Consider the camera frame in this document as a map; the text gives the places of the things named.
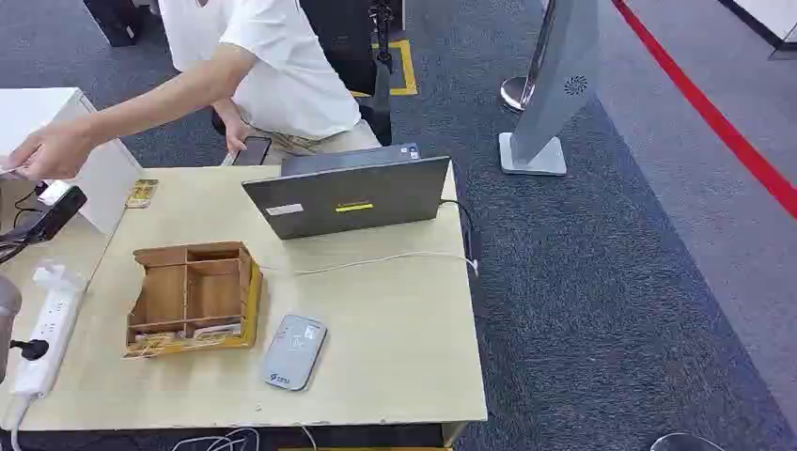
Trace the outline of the person's right hand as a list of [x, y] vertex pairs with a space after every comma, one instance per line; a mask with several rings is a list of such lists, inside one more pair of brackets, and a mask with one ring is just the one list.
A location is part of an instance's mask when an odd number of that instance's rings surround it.
[[53, 122], [30, 133], [3, 167], [28, 179], [73, 179], [97, 145], [98, 135], [82, 120]]

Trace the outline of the person's left hand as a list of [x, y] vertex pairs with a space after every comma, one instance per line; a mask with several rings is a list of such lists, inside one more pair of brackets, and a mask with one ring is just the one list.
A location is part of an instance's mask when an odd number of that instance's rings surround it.
[[256, 131], [241, 117], [232, 116], [222, 119], [225, 126], [227, 151], [230, 155], [237, 155], [247, 150], [245, 140], [256, 134]]

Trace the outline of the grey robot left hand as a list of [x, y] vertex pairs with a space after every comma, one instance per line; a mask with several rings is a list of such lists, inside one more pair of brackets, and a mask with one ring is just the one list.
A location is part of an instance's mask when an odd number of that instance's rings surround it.
[[2, 275], [0, 279], [0, 382], [3, 382], [7, 375], [13, 324], [16, 316], [21, 310], [22, 303], [22, 293], [12, 281]]

